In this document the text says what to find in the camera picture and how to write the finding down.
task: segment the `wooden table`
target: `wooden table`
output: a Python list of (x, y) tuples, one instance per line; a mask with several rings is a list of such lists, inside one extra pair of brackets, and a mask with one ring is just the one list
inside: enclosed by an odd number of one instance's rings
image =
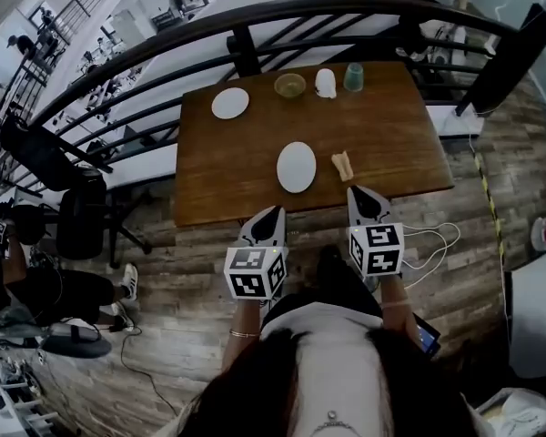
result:
[[(177, 152), (177, 226), (246, 219), (272, 205), (288, 212), (344, 205), (346, 189), (353, 184), (387, 198), (452, 188), (439, 138), (406, 67), (400, 62), (363, 65), (364, 89), (358, 93), (342, 87), (346, 64), (325, 66), (336, 75), (335, 99), (315, 94), (322, 66), (287, 70), (308, 83), (296, 99), (273, 89), (283, 72), (185, 94)], [(242, 87), (250, 100), (239, 117), (221, 120), (212, 114), (211, 104), (227, 87)], [(308, 144), (318, 166), (313, 183), (300, 194), (289, 194), (277, 178), (278, 155), (292, 141)], [(354, 178), (342, 183), (330, 158), (344, 150)]]

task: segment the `white plate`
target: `white plate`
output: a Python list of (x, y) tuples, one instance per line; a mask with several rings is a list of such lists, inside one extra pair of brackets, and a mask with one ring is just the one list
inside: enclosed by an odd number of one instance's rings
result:
[(248, 93), (239, 87), (222, 91), (212, 101), (212, 113), (215, 117), (228, 120), (238, 117), (248, 106)]
[(290, 193), (300, 193), (311, 185), (316, 176), (316, 156), (303, 142), (292, 142), (283, 147), (277, 160), (277, 178)]

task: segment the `bowl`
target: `bowl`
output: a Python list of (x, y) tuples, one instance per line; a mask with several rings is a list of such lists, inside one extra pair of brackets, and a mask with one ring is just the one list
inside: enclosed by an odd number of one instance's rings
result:
[(295, 98), (306, 90), (306, 80), (295, 73), (281, 75), (275, 80), (275, 92), (284, 98)]

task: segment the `bracelet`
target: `bracelet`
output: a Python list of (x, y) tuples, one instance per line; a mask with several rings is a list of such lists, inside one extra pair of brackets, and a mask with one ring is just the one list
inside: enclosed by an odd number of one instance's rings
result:
[(256, 337), (261, 336), (260, 333), (241, 333), (239, 331), (234, 331), (232, 329), (229, 330), (229, 332), (233, 337), (238, 337), (240, 339), (252, 339), (252, 338), (256, 338)]
[(410, 305), (410, 300), (405, 299), (401, 301), (383, 302), (382, 304), (380, 304), (380, 307), (382, 309), (385, 309), (385, 308), (397, 308), (398, 306), (409, 306), (409, 305)]

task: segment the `black chair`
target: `black chair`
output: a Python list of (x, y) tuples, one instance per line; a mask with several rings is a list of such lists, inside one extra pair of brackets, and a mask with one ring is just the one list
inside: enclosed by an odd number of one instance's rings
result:
[(2, 147), (28, 168), (42, 183), (63, 195), (58, 212), (45, 209), (45, 223), (56, 223), (56, 248), (66, 259), (92, 259), (103, 250), (103, 236), (109, 230), (109, 265), (117, 269), (116, 241), (121, 233), (149, 254), (152, 247), (136, 238), (123, 225), (140, 204), (152, 198), (144, 192), (139, 198), (120, 207), (112, 190), (107, 203), (107, 187), (101, 172), (95, 168), (75, 167), (58, 147), (56, 138), (48, 131), (29, 130), (20, 117), (6, 119), (0, 132)]
[(107, 203), (106, 182), (98, 170), (84, 169), (84, 181), (69, 189), (61, 201), (58, 213), (51, 213), (47, 221), (55, 222), (56, 249), (66, 259), (92, 259), (103, 250), (104, 231), (109, 232), (109, 265), (118, 269), (116, 262), (117, 233), (149, 254), (152, 247), (127, 230), (123, 223), (140, 204), (150, 204), (152, 197), (144, 192), (127, 206), (116, 203), (116, 193), (112, 190)]

